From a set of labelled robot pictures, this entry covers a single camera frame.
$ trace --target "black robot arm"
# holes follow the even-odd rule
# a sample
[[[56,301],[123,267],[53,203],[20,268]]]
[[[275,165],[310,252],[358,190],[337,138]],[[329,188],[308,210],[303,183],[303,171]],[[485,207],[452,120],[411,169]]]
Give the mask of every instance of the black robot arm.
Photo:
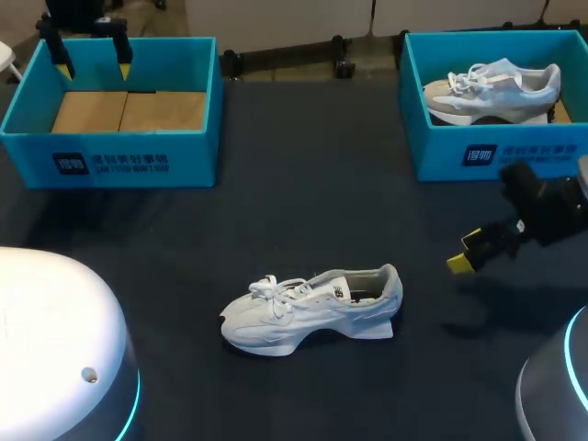
[[[475,272],[500,254],[516,257],[531,240],[548,246],[588,229],[588,156],[580,158],[579,169],[575,177],[541,181],[526,163],[505,167],[503,195],[516,214],[464,236],[465,251],[447,260],[451,271]]]

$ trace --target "dark tablecloth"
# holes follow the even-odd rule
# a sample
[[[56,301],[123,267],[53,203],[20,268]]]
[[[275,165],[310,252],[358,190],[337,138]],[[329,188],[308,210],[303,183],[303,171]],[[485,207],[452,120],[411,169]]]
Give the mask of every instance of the dark tablecloth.
[[[148,440],[521,439],[516,378],[588,301],[588,236],[454,279],[459,237],[510,207],[497,183],[416,182],[396,88],[227,84],[211,190],[30,192],[2,154],[0,243],[69,255],[112,287]],[[329,336],[281,359],[221,342],[218,313],[266,274],[384,263],[404,283],[392,340]]]

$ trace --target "white sneaker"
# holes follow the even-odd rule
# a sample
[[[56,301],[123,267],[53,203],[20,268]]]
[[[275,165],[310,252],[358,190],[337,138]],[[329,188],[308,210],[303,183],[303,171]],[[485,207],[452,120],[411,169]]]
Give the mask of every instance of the white sneaker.
[[[560,88],[561,71],[556,64],[534,71],[503,58],[433,81],[424,87],[424,98],[431,115],[448,124],[466,126],[485,117],[516,124],[547,124]]]
[[[260,356],[287,356],[304,338],[331,329],[350,338],[393,335],[390,318],[402,302],[396,269],[332,270],[311,280],[252,283],[250,293],[233,301],[220,316],[220,331],[233,346]]]

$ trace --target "logo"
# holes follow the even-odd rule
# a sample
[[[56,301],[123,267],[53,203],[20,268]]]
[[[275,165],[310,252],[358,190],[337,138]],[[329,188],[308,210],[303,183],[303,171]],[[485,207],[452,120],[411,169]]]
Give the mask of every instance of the logo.
[[[472,144],[463,156],[463,166],[490,165],[496,153],[496,144]]]
[[[62,175],[89,175],[81,153],[54,153],[53,161]]]

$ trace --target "blue led light ring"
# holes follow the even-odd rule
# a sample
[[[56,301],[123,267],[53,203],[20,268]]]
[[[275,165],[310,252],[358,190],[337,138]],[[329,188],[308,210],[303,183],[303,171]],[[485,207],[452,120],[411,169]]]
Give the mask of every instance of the blue led light ring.
[[[565,356],[565,359],[566,359],[566,368],[568,369],[568,374],[570,375],[571,385],[573,386],[574,390],[576,391],[578,398],[582,402],[584,409],[586,410],[586,412],[588,412],[588,399],[586,398],[586,395],[584,394],[582,387],[580,386],[580,382],[578,381],[578,378],[576,377],[576,372],[573,370],[573,365],[571,364],[571,354],[570,354],[571,328],[573,327],[574,322],[576,321],[576,319],[580,315],[580,312],[582,312],[584,310],[584,308],[582,308],[581,310],[576,312],[576,315],[574,315],[571,318],[570,324],[568,324],[568,329],[566,329],[566,334],[563,339],[563,355]]]
[[[117,439],[115,439],[114,441],[120,441],[124,437],[124,435],[127,434],[127,431],[129,430],[129,427],[130,427],[130,423],[132,422],[132,419],[135,417],[135,413],[137,412],[137,407],[139,406],[139,392],[140,392],[140,390],[141,390],[141,376],[139,375],[139,371],[137,371],[137,395],[135,396],[135,403],[132,405],[132,411],[130,411],[130,415],[129,415],[129,419],[127,420],[127,423],[120,431],[120,435],[117,436]]]

